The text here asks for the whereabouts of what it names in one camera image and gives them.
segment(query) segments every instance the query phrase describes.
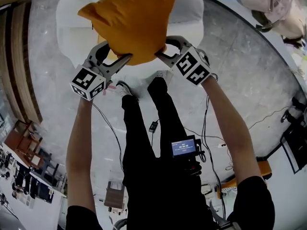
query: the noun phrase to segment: display screen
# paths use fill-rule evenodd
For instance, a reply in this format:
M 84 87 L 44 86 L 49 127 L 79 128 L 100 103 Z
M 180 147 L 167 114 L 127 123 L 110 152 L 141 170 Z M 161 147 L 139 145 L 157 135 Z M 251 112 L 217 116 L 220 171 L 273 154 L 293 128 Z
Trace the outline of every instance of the display screen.
M 172 142 L 173 155 L 183 155 L 190 152 L 195 152 L 195 142 L 193 139 Z

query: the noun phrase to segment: shoe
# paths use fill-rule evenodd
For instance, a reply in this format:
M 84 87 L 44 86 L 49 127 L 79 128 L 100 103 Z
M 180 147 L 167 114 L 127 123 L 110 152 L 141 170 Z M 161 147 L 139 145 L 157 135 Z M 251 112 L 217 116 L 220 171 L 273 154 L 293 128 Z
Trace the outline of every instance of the shoe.
M 171 73 L 168 70 L 157 71 L 156 78 L 163 78 L 165 80 L 167 86 L 171 82 L 172 77 L 173 77 L 173 73 Z
M 121 97 L 124 97 L 125 95 L 132 95 L 129 85 L 126 84 L 124 81 L 118 81 L 116 84 L 116 88 L 118 89 L 118 92 Z

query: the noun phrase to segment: orange pillow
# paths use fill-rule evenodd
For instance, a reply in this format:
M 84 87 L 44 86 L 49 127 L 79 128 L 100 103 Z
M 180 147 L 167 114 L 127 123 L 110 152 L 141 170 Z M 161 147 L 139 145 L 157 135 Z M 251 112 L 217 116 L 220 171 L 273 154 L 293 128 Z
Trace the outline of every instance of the orange pillow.
M 100 0 L 78 14 L 92 21 L 118 56 L 133 54 L 128 65 L 155 59 L 165 47 L 168 17 L 175 0 Z

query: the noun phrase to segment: gray floor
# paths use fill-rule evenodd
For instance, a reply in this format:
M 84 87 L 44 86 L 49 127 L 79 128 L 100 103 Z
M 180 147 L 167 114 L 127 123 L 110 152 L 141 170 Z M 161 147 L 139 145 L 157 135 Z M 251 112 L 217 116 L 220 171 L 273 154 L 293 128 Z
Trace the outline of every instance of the gray floor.
M 57 162 L 64 165 L 79 98 L 69 87 L 74 68 L 60 53 L 57 45 L 55 12 L 58 1 L 33 0 L 29 59 L 34 91 L 44 119 L 41 126 L 43 146 L 53 153 Z M 247 126 L 250 127 L 273 111 L 290 105 L 291 98 L 300 87 L 275 51 L 233 14 L 211 1 L 204 2 L 205 36 L 200 48 L 207 52 L 211 67 L 219 76 L 220 85 L 243 116 Z M 143 118 L 146 127 L 149 127 L 151 122 L 158 118 L 146 91 L 148 82 L 131 77 L 126 77 L 125 81 L 131 84 L 141 97 Z M 169 93 L 184 126 L 200 134 L 206 97 L 203 89 L 185 85 L 174 77 L 169 85 Z M 106 96 L 99 95 L 94 102 L 116 129 L 124 150 L 126 128 L 122 120 L 120 97 L 114 91 L 107 91 Z M 280 123 L 282 114 L 283 112 L 275 113 L 250 130 L 256 155 L 266 155 L 277 145 L 282 132 L 288 126 L 287 123 Z M 112 132 L 96 110 L 93 110 L 92 121 L 92 182 L 94 193 L 103 196 L 109 178 L 121 180 L 123 175 L 118 161 L 119 149 Z M 157 156 L 159 133 L 158 128 L 153 138 L 153 149 Z M 207 117 L 207 134 L 221 136 L 211 107 Z M 215 169 L 222 180 L 233 173 L 232 170 L 225 170 L 230 162 L 227 149 L 217 147 L 221 143 L 218 138 L 207 138 L 207 141 L 212 147 Z M 142 146 L 136 145 L 136 152 L 141 150 Z M 202 166 L 202 181 L 214 182 L 211 164 L 207 162 Z

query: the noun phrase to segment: wooden chair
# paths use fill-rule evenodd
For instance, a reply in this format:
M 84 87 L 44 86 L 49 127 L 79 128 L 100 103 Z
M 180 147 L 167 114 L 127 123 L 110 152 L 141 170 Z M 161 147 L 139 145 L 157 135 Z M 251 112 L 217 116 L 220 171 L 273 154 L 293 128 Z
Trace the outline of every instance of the wooden chair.
M 4 143 L 28 166 L 40 168 L 43 157 L 36 153 L 42 138 L 36 139 L 31 127 L 32 122 L 16 122 Z
M 111 208 L 123 209 L 124 192 L 125 192 L 125 186 L 123 184 L 121 185 L 121 188 L 118 190 L 112 188 L 112 183 L 108 182 L 104 205 Z

